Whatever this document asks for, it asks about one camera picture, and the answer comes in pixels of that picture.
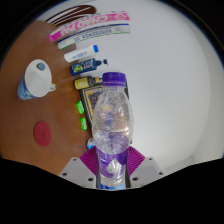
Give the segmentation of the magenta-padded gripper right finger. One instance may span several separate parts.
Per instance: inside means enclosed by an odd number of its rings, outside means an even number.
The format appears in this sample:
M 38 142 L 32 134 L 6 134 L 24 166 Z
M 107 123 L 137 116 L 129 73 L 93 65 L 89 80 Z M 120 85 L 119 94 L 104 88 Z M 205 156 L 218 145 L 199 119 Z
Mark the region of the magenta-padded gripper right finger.
M 126 164 L 128 186 L 145 186 L 165 176 L 165 171 L 153 157 L 145 157 L 135 148 L 129 147 Z

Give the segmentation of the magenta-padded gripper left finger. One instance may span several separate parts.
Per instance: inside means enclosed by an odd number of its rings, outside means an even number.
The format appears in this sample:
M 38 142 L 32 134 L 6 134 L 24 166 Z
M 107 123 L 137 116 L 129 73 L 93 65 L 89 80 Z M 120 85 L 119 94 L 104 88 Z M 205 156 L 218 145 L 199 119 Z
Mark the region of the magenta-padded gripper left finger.
M 59 176 L 78 186 L 97 189 L 100 186 L 96 147 L 87 150 L 80 158 L 72 157 Z

